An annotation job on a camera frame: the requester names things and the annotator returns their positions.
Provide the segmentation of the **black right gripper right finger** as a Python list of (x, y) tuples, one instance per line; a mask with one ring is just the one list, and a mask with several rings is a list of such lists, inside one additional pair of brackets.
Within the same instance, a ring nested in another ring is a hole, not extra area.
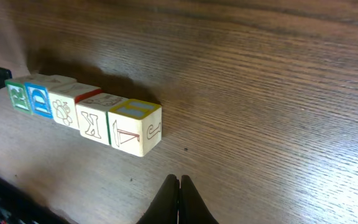
[(188, 175), (180, 185), (179, 224), (218, 224)]

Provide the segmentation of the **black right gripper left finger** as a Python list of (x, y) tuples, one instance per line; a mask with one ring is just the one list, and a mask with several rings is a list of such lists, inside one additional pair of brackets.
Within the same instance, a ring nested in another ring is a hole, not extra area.
[(179, 189), (177, 177), (173, 174), (167, 175), (137, 224), (177, 224)]

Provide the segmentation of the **blue letter D block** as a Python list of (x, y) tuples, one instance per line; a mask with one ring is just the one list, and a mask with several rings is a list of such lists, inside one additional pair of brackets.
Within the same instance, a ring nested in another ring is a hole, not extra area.
[(24, 81), (24, 86), (29, 97), (31, 110), (34, 114), (52, 119), (52, 106), (49, 91), (64, 85), (76, 83), (75, 78), (61, 75), (31, 75)]

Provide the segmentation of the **wooden block green edge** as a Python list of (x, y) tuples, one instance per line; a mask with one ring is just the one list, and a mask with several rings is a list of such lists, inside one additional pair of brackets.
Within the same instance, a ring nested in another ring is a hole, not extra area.
[(108, 111), (126, 100), (122, 96), (100, 93), (78, 102), (76, 113), (81, 136), (110, 145)]

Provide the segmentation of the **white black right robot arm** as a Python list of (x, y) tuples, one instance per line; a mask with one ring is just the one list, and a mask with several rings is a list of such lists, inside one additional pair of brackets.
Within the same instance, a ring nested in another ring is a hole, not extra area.
[[(0, 178), (0, 223), (70, 223)], [(138, 224), (217, 223), (187, 175), (167, 175)]]

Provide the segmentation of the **wooden block blue letter side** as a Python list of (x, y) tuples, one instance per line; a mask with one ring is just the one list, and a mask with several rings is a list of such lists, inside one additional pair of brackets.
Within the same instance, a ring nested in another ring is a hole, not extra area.
[(111, 146), (144, 157), (162, 139), (162, 106), (128, 99), (108, 111)]

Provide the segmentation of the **green letter R block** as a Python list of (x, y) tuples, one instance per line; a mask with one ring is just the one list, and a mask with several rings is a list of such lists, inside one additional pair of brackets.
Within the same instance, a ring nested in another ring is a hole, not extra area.
[(11, 78), (5, 81), (5, 85), (11, 99), (12, 107), (20, 112), (32, 114), (29, 97), (25, 89), (25, 82), (50, 82), (51, 76), (35, 74), (26, 77)]

